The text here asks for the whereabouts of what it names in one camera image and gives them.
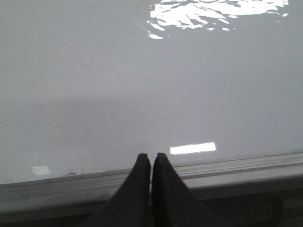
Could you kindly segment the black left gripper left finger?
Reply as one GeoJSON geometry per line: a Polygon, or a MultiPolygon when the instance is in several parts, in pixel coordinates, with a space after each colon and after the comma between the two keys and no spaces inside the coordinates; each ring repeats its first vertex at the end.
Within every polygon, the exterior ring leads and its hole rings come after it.
{"type": "Polygon", "coordinates": [[[105,205],[81,227],[147,226],[151,164],[146,153],[137,160],[123,184],[105,205]]]}

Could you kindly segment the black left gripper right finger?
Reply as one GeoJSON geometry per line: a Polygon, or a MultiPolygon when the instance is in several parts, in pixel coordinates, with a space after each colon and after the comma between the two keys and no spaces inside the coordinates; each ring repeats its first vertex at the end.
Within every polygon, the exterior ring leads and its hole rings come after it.
{"type": "Polygon", "coordinates": [[[193,195],[164,153],[153,165],[151,200],[156,227],[229,226],[193,195]]]}

